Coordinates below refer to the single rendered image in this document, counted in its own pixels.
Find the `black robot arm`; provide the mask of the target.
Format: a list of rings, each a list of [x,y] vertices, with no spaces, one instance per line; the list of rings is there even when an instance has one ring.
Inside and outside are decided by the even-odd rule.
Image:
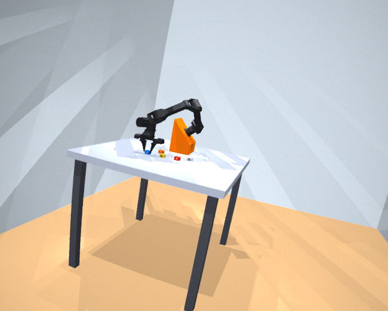
[[[164,121],[167,117],[174,115],[183,110],[189,110],[193,112],[194,118],[195,118],[191,122],[192,125],[184,129],[187,136],[191,137],[191,135],[194,133],[196,134],[201,133],[202,129],[204,128],[201,122],[201,114],[200,114],[200,112],[202,112],[202,107],[198,99],[193,99],[193,98],[190,98],[189,100],[183,100],[181,103],[178,103],[167,109],[158,109],[158,110],[152,111],[147,114],[147,117],[139,117],[136,120],[136,126],[156,128],[156,124]],[[151,115],[153,116],[153,118]],[[152,130],[147,131],[147,129],[145,129],[145,131],[142,133],[142,139],[150,140],[150,138],[153,138],[153,136],[154,136],[154,133],[152,132]]]

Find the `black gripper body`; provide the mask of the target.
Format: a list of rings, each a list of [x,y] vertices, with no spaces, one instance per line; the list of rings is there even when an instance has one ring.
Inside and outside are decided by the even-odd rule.
[[[152,130],[152,132],[155,134],[156,128],[147,127],[146,129],[147,129],[147,131]],[[156,138],[156,139],[155,139],[154,137],[155,137],[155,136],[153,136],[153,138],[150,138],[150,140],[152,140],[153,143],[164,144],[164,139],[161,139],[161,138]],[[134,135],[134,138],[136,138],[136,139],[139,139],[139,138],[140,138],[140,140],[145,140],[145,139],[142,139],[142,134],[140,134],[140,133],[135,134],[135,135]]]

